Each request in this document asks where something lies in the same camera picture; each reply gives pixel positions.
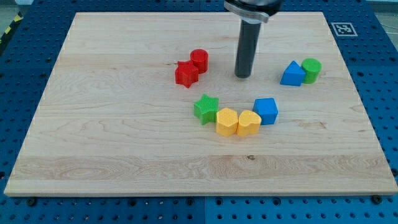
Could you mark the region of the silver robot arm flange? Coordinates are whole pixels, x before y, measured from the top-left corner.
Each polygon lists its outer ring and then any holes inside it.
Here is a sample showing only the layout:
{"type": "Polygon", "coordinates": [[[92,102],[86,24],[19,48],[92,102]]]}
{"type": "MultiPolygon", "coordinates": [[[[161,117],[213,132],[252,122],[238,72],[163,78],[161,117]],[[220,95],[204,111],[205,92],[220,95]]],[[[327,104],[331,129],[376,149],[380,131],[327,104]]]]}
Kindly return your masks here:
{"type": "Polygon", "coordinates": [[[283,0],[224,0],[224,8],[250,24],[267,23],[279,12],[283,0]]]}

